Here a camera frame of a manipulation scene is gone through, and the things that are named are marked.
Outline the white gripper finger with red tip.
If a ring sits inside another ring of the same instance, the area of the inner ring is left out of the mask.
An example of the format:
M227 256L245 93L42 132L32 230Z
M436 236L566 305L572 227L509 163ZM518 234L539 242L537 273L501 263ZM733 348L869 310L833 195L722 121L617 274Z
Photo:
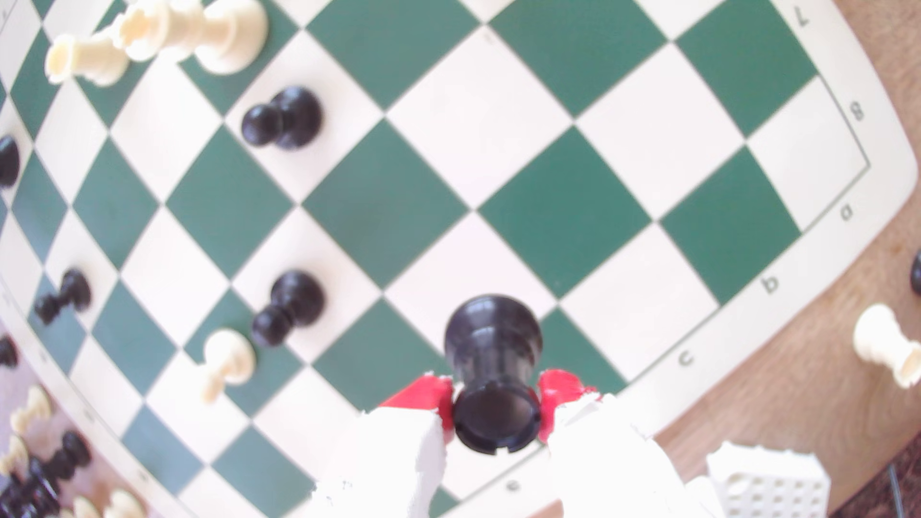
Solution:
M311 517L428 517L454 439L448 375L428 371L362 413L310 496Z
M538 389L538 436L566 517L708 517L615 395L562 369L543 371Z

